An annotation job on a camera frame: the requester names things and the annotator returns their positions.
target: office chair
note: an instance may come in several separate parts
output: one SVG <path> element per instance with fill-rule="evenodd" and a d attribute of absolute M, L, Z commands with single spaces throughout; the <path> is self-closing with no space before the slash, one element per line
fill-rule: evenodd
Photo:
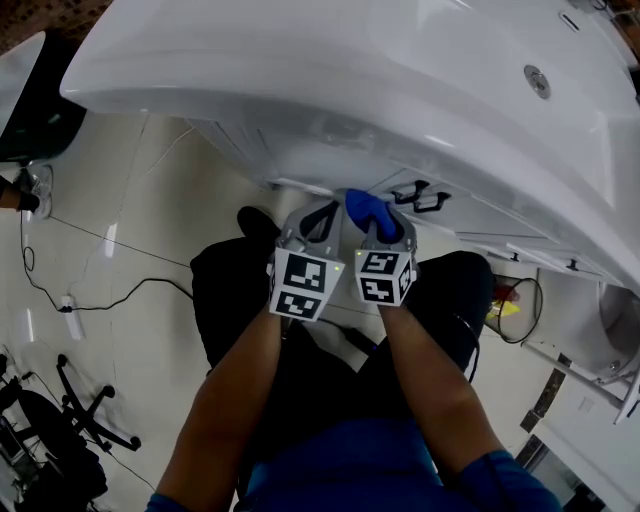
<path fill-rule="evenodd" d="M 30 426 L 16 434 L 21 440 L 37 436 L 47 461 L 38 469 L 37 478 L 24 492 L 16 511 L 86 511 L 87 504 L 108 489 L 100 458 L 87 449 L 85 439 L 44 396 L 20 389 L 17 400 Z"/>
<path fill-rule="evenodd" d="M 84 409 L 64 373 L 64 367 L 67 365 L 67 362 L 68 360 L 66 356 L 60 354 L 58 356 L 56 369 L 58 370 L 58 375 L 60 375 L 60 380 L 62 381 L 62 385 L 67 393 L 62 397 L 62 414 L 72 423 L 75 420 L 75 424 L 73 424 L 74 430 L 78 433 L 85 430 L 91 436 L 93 441 L 105 452 L 111 450 L 111 443 L 123 446 L 134 452 L 140 448 L 141 442 L 138 437 L 134 436 L 127 441 L 110 430 L 107 430 L 93 419 L 93 416 L 95 415 L 102 400 L 104 398 L 113 398 L 116 396 L 113 386 L 104 386 L 89 408 Z"/>

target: fiducial marker cube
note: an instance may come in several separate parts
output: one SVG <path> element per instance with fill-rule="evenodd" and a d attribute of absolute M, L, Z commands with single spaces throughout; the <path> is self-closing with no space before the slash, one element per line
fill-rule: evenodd
<path fill-rule="evenodd" d="M 267 267 L 271 276 L 269 311 L 315 322 L 329 302 L 344 267 L 340 261 L 277 247 L 274 263 Z"/>
<path fill-rule="evenodd" d="M 410 252 L 358 249 L 355 261 L 362 302 L 399 306 L 417 277 Z"/>

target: blue shirt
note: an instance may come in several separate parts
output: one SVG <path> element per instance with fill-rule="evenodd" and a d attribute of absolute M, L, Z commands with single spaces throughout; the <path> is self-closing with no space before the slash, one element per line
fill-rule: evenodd
<path fill-rule="evenodd" d="M 556 498 L 505 451 L 445 487 L 414 421 L 346 421 L 254 467 L 236 512 L 560 512 Z M 187 512 L 154 494 L 147 512 Z"/>

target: black pants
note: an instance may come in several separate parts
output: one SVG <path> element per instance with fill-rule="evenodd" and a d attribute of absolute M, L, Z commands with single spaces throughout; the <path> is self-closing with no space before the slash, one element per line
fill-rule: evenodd
<path fill-rule="evenodd" d="M 273 247 L 246 238 L 214 244 L 191 262 L 196 322 L 214 367 L 267 302 Z M 406 304 L 463 371 L 491 302 L 493 274 L 474 253 L 420 263 Z M 410 418 L 385 339 L 358 373 L 321 350 L 294 321 L 283 341 L 275 381 L 250 448 L 249 465 L 339 421 Z"/>
<path fill-rule="evenodd" d="M 0 176 L 0 198 L 2 197 L 2 193 L 7 185 L 11 186 L 11 183 Z"/>

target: sleeve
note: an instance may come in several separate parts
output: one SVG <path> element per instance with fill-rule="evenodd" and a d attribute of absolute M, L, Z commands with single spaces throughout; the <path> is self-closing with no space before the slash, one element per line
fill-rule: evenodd
<path fill-rule="evenodd" d="M 154 494 L 149 500 L 146 512 L 189 512 L 182 505 L 160 494 Z"/>
<path fill-rule="evenodd" d="M 482 512 L 562 512 L 556 497 L 505 451 L 472 462 L 458 486 Z"/>

